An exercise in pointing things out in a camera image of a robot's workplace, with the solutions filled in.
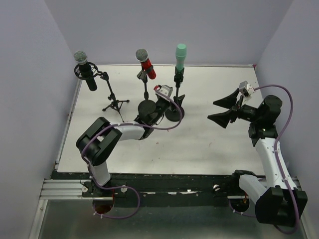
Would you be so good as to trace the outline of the round-base mic stand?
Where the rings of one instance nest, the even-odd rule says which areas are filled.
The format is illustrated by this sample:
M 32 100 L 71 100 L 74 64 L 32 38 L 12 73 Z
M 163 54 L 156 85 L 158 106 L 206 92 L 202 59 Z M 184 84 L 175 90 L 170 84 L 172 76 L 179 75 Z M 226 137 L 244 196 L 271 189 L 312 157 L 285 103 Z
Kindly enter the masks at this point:
M 170 108 L 165 112 L 165 116 L 169 121 L 172 121 L 172 122 L 178 122 L 180 119 L 183 119 L 185 115 L 185 111 L 183 107 L 181 106 L 182 101 L 185 98 L 185 95 L 179 95 L 179 89 L 183 82 L 183 74 L 184 74 L 184 67 L 182 69 L 178 69 L 177 67 L 175 67 L 174 82 L 176 87 L 176 93 L 173 100 L 179 106 L 179 109 L 181 111 L 181 116 L 179 114 L 179 110 L 174 106 L 174 104 L 171 104 Z
M 145 70 L 143 67 L 141 71 L 137 74 L 137 78 L 140 79 L 144 84 L 144 100 L 141 101 L 138 105 L 138 112 L 141 116 L 146 116 L 154 113 L 156 109 L 156 104 L 154 101 L 149 99 L 149 93 L 148 93 L 148 71 Z

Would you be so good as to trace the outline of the black tripod mic stand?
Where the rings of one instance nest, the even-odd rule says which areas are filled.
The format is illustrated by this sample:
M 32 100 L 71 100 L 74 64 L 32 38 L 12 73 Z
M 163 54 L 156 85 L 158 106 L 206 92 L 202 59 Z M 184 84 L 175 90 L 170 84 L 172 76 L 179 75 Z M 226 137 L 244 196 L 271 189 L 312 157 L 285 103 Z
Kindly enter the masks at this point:
M 110 81 L 109 81 L 109 75 L 107 72 L 102 72 L 98 69 L 98 67 L 94 64 L 89 62 L 93 71 L 94 78 L 96 76 L 99 76 L 100 79 L 104 80 L 107 83 L 107 86 L 109 88 L 110 95 L 107 97 L 107 99 L 111 102 L 108 106 L 102 109 L 103 112 L 105 112 L 107 109 L 113 109 L 115 110 L 121 117 L 122 122 L 124 122 L 124 119 L 121 114 L 121 108 L 123 103 L 129 103 L 130 100 L 118 100 L 115 96 L 115 93 L 113 92 L 113 89 L 111 87 Z

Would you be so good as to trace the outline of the teal green microphone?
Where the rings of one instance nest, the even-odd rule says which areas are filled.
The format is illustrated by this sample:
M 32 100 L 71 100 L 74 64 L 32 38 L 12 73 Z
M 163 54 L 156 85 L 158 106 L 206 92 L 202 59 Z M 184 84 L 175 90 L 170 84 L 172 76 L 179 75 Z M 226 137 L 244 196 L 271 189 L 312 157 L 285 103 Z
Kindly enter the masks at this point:
M 175 50 L 176 69 L 181 72 L 184 69 L 184 61 L 187 56 L 187 46 L 183 43 L 177 45 Z

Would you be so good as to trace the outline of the red glitter microphone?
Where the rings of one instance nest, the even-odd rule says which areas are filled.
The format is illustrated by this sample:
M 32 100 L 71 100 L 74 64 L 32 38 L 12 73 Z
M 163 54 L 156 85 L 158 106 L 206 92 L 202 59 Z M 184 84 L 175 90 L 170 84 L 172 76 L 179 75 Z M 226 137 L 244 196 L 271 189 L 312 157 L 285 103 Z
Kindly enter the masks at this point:
M 145 49 L 138 49 L 135 53 L 136 59 L 140 62 L 142 68 L 144 71 L 146 71 L 147 76 L 154 80 L 156 78 L 156 72 L 154 70 L 154 67 L 149 59 L 149 55 L 147 50 Z

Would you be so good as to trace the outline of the black glitter microphone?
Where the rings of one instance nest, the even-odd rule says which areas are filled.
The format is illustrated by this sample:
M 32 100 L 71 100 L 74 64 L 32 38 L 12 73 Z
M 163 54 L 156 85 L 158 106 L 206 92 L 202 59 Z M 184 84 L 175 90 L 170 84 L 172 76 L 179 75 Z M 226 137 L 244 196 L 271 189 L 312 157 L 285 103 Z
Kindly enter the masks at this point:
M 76 67 L 74 68 L 76 77 L 85 81 L 90 91 L 96 91 L 97 84 L 93 76 L 91 65 L 87 60 L 86 53 L 79 50 L 74 53 L 73 57 L 77 63 Z

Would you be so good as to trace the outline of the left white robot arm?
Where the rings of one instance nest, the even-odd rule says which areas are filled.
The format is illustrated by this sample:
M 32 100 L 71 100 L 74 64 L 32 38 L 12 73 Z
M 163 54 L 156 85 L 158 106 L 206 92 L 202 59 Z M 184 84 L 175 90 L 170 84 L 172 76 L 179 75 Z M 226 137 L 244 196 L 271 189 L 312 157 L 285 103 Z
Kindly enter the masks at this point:
M 172 100 L 162 93 L 157 95 L 154 103 L 143 103 L 139 107 L 139 114 L 133 122 L 110 123 L 106 118 L 97 118 L 90 127 L 77 139 L 78 148 L 82 159 L 89 170 L 90 178 L 98 187 L 105 186 L 111 175 L 107 166 L 107 159 L 117 143 L 125 140 L 144 140 L 154 130 L 170 130 L 176 128 L 178 123 L 171 127 L 156 127 L 158 120 L 166 111 L 174 106 L 182 116 L 182 110 L 176 100 Z

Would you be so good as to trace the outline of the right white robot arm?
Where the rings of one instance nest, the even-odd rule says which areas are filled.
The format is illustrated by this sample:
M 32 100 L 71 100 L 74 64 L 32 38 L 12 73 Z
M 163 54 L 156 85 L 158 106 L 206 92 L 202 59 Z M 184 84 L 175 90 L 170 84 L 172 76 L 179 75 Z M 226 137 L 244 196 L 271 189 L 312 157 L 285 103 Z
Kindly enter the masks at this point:
M 249 97 L 249 93 L 242 93 L 237 89 L 213 102 L 216 106 L 226 108 L 225 112 L 209 115 L 207 118 L 222 128 L 237 119 L 250 123 L 248 134 L 261 159 L 267 185 L 264 186 L 254 173 L 237 170 L 235 173 L 238 175 L 238 186 L 255 204 L 258 222 L 277 227 L 295 227 L 308 197 L 291 179 L 281 154 L 275 121 L 281 113 L 282 100 L 268 95 L 255 108 L 244 103 Z

